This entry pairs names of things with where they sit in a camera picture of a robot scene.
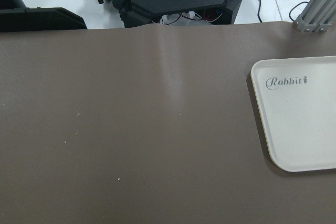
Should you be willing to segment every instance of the brown mat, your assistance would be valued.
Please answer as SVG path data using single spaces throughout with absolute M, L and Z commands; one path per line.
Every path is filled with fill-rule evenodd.
M 0 49 L 1 224 L 336 222 L 336 170 L 273 164 L 249 77 L 336 55 L 335 26 L 11 33 Z

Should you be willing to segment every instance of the black cable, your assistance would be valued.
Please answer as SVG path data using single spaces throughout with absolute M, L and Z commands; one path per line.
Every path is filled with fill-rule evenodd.
M 173 22 L 170 22 L 170 23 L 168 23 L 168 24 L 166 24 L 166 25 L 170 25 L 170 24 L 172 24 L 172 23 L 175 23 L 175 22 L 178 21 L 181 17 L 182 17 L 182 13 L 180 13 L 179 17 L 178 17 L 176 20 L 174 20 Z
M 292 14 L 292 11 L 296 8 L 296 7 L 298 7 L 299 5 L 302 5 L 302 4 L 307 4 L 308 2 L 307 1 L 303 1 L 303 2 L 301 2 L 301 3 L 299 3 L 299 4 L 297 4 L 296 6 L 294 6 L 293 8 L 292 8 L 292 10 L 290 10 L 290 12 L 289 12 L 289 18 L 294 22 L 295 20 L 292 18 L 292 16 L 291 16 L 291 14 Z
M 262 23 L 263 21 L 262 21 L 261 18 L 260 18 L 261 0 L 258 0 L 258 1 L 259 1 L 259 6 L 258 6 L 258 13 L 257 13 L 257 16 L 258 16 L 258 19 L 259 19 L 260 23 Z
M 189 17 L 186 17 L 184 15 L 182 15 L 182 18 L 186 18 L 186 19 L 189 19 L 189 20 L 194 20 L 194 21 L 200 21 L 200 20 L 204 20 L 204 19 L 195 19 L 195 18 L 189 18 Z

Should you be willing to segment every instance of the white tray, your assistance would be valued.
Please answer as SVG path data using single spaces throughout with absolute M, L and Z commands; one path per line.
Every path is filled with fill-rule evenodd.
M 274 163 L 336 168 L 336 56 L 262 60 L 251 78 Z

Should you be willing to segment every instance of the white table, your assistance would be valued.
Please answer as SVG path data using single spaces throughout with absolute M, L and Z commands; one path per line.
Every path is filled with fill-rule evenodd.
M 123 28 L 119 11 L 112 4 L 98 4 L 97 0 L 23 0 L 27 7 L 64 7 L 83 17 L 89 29 Z M 288 13 L 298 3 L 309 0 L 261 0 L 260 16 L 264 22 L 284 20 L 290 22 Z M 293 18 L 302 12 L 301 5 L 292 12 Z M 258 23 L 258 0 L 243 0 L 235 24 Z M 207 22 L 181 19 L 172 25 L 208 25 Z

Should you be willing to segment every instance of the rabbit logo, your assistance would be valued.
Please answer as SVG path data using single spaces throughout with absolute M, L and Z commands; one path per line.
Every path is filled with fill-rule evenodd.
M 278 79 L 277 77 L 271 77 L 266 81 L 266 88 L 269 90 L 276 90 L 280 86 L 300 85 L 300 84 L 306 84 L 307 82 L 308 82 L 307 76 L 304 76 L 303 78 L 290 77 L 283 79 Z

